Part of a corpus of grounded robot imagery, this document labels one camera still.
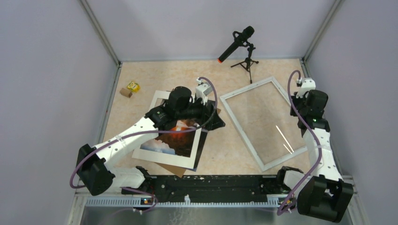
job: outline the table surface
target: table surface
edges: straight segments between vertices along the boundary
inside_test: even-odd
[[[194,93],[195,80],[199,76],[207,77],[213,82],[218,97],[249,85],[248,72],[242,67],[230,68],[230,65],[238,62],[226,60],[220,64],[216,60],[197,60],[123,63],[104,140],[135,124],[148,111],[156,90],[172,90],[176,86],[185,86]],[[289,75],[296,69],[301,71],[298,59],[260,60],[259,64],[252,66],[253,82],[274,76],[287,90]],[[131,98],[122,96],[120,89],[131,81],[137,82],[141,89]],[[297,88],[293,84],[292,91],[295,90]],[[286,100],[272,84],[247,91],[227,99],[227,102],[264,163],[289,154],[283,146],[286,142],[276,126],[284,133],[293,149],[305,145],[297,127],[297,117],[289,115]],[[261,172],[220,100],[218,108],[221,109],[219,115],[226,126],[209,132],[197,171],[187,170],[185,175],[276,174],[283,165],[308,171],[310,165],[308,153],[305,152]],[[139,165],[152,175],[172,175],[156,163],[135,159],[131,155],[132,153],[120,160],[116,167],[133,168]]]

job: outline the tripod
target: tripod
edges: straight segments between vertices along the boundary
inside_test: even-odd
[[[252,60],[252,53],[253,53],[253,50],[256,49],[256,48],[254,47],[254,45],[251,44],[251,43],[249,43],[249,42],[247,42],[247,41],[246,41],[246,43],[248,44],[247,46],[249,46],[249,47],[247,48],[247,50],[249,51],[249,56],[248,56],[243,62],[237,63],[237,64],[231,66],[231,68],[232,68],[232,67],[235,67],[235,66],[237,66],[237,65],[241,65],[247,72],[249,72],[249,75],[250,75],[250,83],[253,83],[253,81],[252,81],[252,73],[251,73],[251,71],[250,71],[250,67],[251,67],[254,63],[258,64],[259,62],[258,62],[258,61]]]

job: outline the glass pane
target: glass pane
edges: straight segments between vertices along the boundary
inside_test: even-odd
[[[228,98],[227,103],[264,164],[305,146],[298,118],[290,116],[289,104],[273,83]]]

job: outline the microphone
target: microphone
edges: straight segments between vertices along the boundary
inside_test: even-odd
[[[226,60],[239,46],[245,46],[244,42],[247,41],[248,38],[250,38],[254,33],[254,29],[251,26],[246,27],[242,33],[239,32],[234,32],[234,42],[225,50],[225,52],[218,57],[218,62],[222,63],[224,60]]]

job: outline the framed photo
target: framed photo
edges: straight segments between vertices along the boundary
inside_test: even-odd
[[[161,105],[169,95],[169,91],[155,91],[149,109]],[[176,127],[171,130],[187,130],[197,126],[194,120],[178,120]],[[206,135],[207,131],[202,129],[181,134],[162,134],[135,149],[132,157],[194,170],[198,165]]]

